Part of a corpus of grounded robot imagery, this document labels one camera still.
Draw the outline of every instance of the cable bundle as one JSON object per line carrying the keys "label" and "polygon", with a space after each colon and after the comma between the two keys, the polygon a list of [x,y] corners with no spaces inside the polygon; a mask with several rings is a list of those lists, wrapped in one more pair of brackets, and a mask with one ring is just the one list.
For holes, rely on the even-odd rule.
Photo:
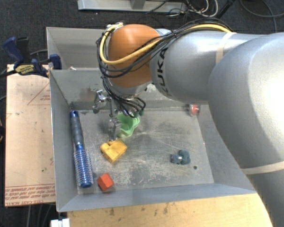
{"label": "cable bundle", "polygon": [[[176,30],[172,30],[170,33],[150,39],[145,44],[143,44],[141,47],[133,51],[131,54],[121,59],[118,59],[116,61],[109,61],[104,56],[105,50],[106,50],[107,38],[116,29],[118,29],[121,26],[123,26],[123,23],[116,23],[114,25],[109,26],[102,33],[102,36],[96,41],[97,59],[99,62],[100,71],[102,73],[104,89],[108,92],[108,94],[112,97],[113,100],[119,103],[124,114],[130,117],[137,117],[138,113],[142,112],[143,109],[145,108],[146,106],[145,102],[138,97],[135,97],[137,101],[134,101],[134,100],[128,100],[126,98],[117,96],[115,93],[112,92],[112,90],[110,90],[108,86],[108,78],[119,78],[129,72],[138,70],[140,67],[144,66],[147,62],[149,62],[154,56],[156,56],[164,47],[166,47],[167,44],[189,33],[200,31],[200,30],[216,30],[216,31],[222,31],[226,33],[231,32],[231,29],[229,28],[229,26],[227,26],[225,23],[223,23],[219,19],[215,19],[215,18],[199,19],[199,20],[188,22],[185,25],[181,26],[180,28]],[[138,58],[129,66],[126,66],[120,69],[116,69],[114,67],[114,65],[123,63],[137,56]],[[141,63],[142,61],[146,59],[147,61],[145,61],[142,65],[140,65],[139,68],[133,69],[134,66],[138,65],[139,63]],[[136,112],[130,113],[126,108],[126,105],[131,108],[134,108]]]}

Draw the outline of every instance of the wooden board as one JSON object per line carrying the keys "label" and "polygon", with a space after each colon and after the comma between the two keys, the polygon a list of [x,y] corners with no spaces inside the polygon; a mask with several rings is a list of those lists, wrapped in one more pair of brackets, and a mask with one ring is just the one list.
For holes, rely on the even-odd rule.
{"label": "wooden board", "polygon": [[71,227],[271,227],[258,194],[68,212]]}
{"label": "wooden board", "polygon": [[7,77],[5,201],[55,202],[49,79]]}

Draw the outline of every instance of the small red object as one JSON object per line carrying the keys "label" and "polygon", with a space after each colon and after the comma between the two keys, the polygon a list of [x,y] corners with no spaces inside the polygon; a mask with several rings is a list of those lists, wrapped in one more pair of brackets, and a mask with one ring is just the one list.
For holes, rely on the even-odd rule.
{"label": "small red object", "polygon": [[103,175],[101,175],[97,179],[97,182],[102,191],[106,191],[115,184],[108,173],[104,173]]}
{"label": "small red object", "polygon": [[192,115],[196,115],[199,112],[199,106],[198,105],[190,105],[189,109],[190,109],[190,113]]}

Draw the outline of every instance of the yellow clamp label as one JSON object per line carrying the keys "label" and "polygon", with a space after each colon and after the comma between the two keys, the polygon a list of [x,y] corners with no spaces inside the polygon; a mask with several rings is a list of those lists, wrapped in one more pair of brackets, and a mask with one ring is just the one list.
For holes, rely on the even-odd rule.
{"label": "yellow clamp label", "polygon": [[21,73],[22,75],[27,74],[29,72],[34,71],[34,65],[33,64],[23,64],[19,65],[16,69],[16,72]]}

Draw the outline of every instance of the brush handle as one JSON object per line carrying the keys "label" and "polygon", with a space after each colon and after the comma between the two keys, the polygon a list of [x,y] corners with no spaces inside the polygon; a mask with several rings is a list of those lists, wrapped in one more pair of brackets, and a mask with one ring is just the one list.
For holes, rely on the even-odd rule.
{"label": "brush handle", "polygon": [[75,144],[74,161],[77,184],[81,188],[90,187],[94,181],[89,155],[84,148],[83,131],[78,111],[71,111],[71,131]]}

